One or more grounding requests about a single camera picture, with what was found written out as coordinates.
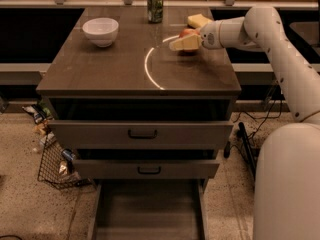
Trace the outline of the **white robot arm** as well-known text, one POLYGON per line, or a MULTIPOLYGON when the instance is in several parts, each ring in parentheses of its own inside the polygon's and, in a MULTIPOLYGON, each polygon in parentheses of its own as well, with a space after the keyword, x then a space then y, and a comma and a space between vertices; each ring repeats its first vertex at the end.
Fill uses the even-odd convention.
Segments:
POLYGON ((290 114, 261 145, 254 183, 253 240, 320 240, 320 75, 267 5, 243 17, 191 23, 173 51, 256 48, 272 68, 290 114))

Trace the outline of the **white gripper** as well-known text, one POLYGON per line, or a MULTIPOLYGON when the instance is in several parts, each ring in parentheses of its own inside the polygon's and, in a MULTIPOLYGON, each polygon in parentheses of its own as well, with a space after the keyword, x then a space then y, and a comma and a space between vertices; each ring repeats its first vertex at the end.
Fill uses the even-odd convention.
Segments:
POLYGON ((169 48, 172 51, 195 51, 202 46, 206 49, 220 49, 220 27, 221 21, 212 21, 200 28, 198 34, 187 34, 181 38, 172 41, 169 48))

